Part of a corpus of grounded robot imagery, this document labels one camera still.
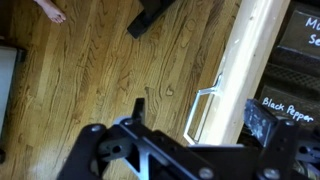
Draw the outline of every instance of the hardwood floorboard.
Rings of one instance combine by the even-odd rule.
[[[10,36],[28,50],[19,63],[3,133],[0,179],[55,179],[82,127],[111,126],[147,100],[146,125],[182,144],[198,89],[212,85],[240,0],[177,0],[139,39],[127,26],[137,0],[57,0],[67,15],[51,23],[16,0]],[[135,179],[121,162],[106,179]]]

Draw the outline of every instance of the bare foot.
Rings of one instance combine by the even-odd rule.
[[[49,19],[55,23],[62,23],[66,20],[66,15],[51,0],[34,0],[47,14]]]

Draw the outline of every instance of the wooden beam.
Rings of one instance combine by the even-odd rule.
[[[255,94],[290,0],[243,0],[219,73],[223,73],[199,143],[236,143],[247,98]]]

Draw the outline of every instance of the wood grain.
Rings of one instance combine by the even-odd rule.
[[[177,0],[141,38],[127,26],[137,0],[57,0],[51,23],[32,1],[16,0],[10,36],[28,50],[15,71],[0,179],[55,179],[82,127],[111,126],[147,99],[146,125],[182,144],[195,92],[212,85],[239,0]],[[114,163],[106,179],[134,179]]]

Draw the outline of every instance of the bolt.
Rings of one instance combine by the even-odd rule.
[[[91,131],[97,132],[97,131],[100,131],[100,129],[101,129],[101,126],[100,126],[100,125],[95,125],[95,126],[93,126],[93,127],[91,128]]]
[[[286,125],[287,125],[287,126],[293,126],[293,125],[294,125],[294,122],[293,122],[293,121],[286,121]]]
[[[277,169],[266,168],[263,171],[264,176],[268,179],[277,180],[280,179],[280,173]]]
[[[199,176],[202,179],[212,179],[214,174],[210,168],[203,167],[199,170]]]
[[[133,124],[133,121],[132,121],[132,119],[128,119],[128,120],[126,120],[126,121],[124,122],[124,124],[125,124],[126,126],[129,126],[129,125]]]

